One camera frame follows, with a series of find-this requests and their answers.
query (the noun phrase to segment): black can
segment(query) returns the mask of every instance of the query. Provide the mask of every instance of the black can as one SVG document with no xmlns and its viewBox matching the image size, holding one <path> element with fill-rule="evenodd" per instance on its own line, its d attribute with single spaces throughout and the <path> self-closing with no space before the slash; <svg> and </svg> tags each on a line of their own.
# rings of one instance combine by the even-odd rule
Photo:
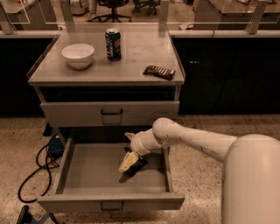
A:
<svg viewBox="0 0 280 224">
<path fill-rule="evenodd" d="M 110 60 L 120 60 L 121 54 L 121 33 L 117 29 L 108 29 L 105 33 L 107 57 Z"/>
</svg>

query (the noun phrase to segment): bowl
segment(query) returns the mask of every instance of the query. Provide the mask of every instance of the bowl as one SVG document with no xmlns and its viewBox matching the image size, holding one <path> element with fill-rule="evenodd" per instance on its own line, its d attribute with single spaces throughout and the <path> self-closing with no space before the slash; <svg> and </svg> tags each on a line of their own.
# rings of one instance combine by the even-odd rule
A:
<svg viewBox="0 0 280 224">
<path fill-rule="evenodd" d="M 94 60 L 95 49 L 87 44 L 69 45 L 62 50 L 66 62 L 76 69 L 88 67 Z"/>
</svg>

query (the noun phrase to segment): terrazzo floor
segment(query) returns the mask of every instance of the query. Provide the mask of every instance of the terrazzo floor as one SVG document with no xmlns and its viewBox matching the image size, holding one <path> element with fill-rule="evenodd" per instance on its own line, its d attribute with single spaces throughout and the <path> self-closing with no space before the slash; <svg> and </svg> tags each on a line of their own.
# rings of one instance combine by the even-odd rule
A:
<svg viewBox="0 0 280 224">
<path fill-rule="evenodd" d="M 259 133 L 280 140 L 280 115 L 179 115 L 176 122 L 190 128 L 243 136 Z M 35 158 L 49 141 L 43 136 L 46 119 L 0 117 L 0 223 L 17 223 L 25 203 L 18 199 L 18 188 L 38 167 Z M 171 147 L 171 175 L 176 193 L 185 201 L 178 211 L 55 213 L 58 223 L 110 224 L 219 224 L 221 223 L 222 164 L 178 143 Z M 57 169 L 52 170 L 53 178 Z M 26 200 L 37 198 L 47 185 L 45 171 L 24 187 Z M 35 221 L 43 223 L 46 211 L 37 203 L 28 204 Z M 45 223 L 53 223 L 49 218 Z"/>
</svg>

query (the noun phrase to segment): closed drawer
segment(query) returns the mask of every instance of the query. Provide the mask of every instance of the closed drawer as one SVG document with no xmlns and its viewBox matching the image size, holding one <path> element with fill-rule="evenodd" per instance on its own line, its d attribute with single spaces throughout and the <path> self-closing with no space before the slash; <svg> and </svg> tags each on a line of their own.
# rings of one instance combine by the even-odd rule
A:
<svg viewBox="0 0 280 224">
<path fill-rule="evenodd" d="M 175 118 L 179 101 L 42 102 L 41 108 L 52 127 L 152 125 Z"/>
<path fill-rule="evenodd" d="M 168 149 L 146 156 L 148 164 L 132 178 L 119 165 L 126 143 L 67 140 L 54 194 L 38 203 L 48 212 L 178 210 L 185 199 L 172 189 Z"/>
</svg>

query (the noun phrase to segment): drawer handle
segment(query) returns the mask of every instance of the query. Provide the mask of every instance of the drawer handle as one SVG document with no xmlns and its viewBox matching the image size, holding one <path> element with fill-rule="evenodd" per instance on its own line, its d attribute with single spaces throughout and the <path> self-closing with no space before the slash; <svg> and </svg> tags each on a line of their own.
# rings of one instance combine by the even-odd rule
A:
<svg viewBox="0 0 280 224">
<path fill-rule="evenodd" d="M 123 109 L 122 109 L 122 108 L 121 108 L 120 112 L 116 112 L 116 113 L 106 113 L 106 112 L 104 112 L 103 109 L 101 109 L 101 114 L 102 114 L 103 116 L 119 116 L 119 115 L 121 115 L 122 113 L 123 113 Z"/>
<path fill-rule="evenodd" d="M 106 212 L 112 212 L 112 211 L 122 211 L 123 210 L 123 201 L 120 207 L 116 207 L 116 208 L 106 208 L 103 206 L 103 202 L 100 203 L 100 209 L 102 211 L 106 211 Z"/>
</svg>

